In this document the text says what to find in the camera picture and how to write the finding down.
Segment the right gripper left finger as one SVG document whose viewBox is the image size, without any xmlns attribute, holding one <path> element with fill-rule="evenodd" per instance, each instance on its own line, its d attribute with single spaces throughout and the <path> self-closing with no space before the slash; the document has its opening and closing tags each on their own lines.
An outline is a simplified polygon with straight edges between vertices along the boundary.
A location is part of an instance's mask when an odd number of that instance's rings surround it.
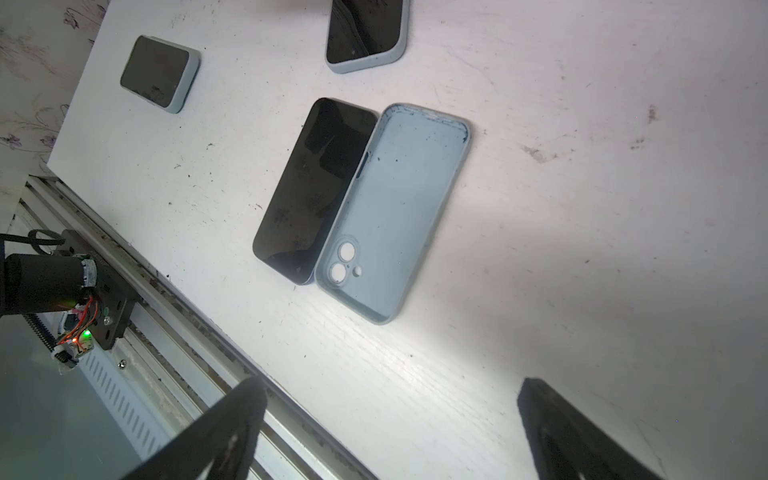
<svg viewBox="0 0 768 480">
<path fill-rule="evenodd" d="M 246 479 L 254 461 L 267 396 L 243 380 L 127 479 Z"/>
</svg>

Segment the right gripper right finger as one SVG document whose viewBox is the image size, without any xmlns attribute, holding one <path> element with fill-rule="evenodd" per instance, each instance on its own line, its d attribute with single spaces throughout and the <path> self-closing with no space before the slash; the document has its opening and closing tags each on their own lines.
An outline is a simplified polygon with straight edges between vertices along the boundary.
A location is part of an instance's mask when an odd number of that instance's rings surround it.
<svg viewBox="0 0 768 480">
<path fill-rule="evenodd" d="M 526 378 L 518 410 L 541 479 L 656 479 L 548 383 Z"/>
</svg>

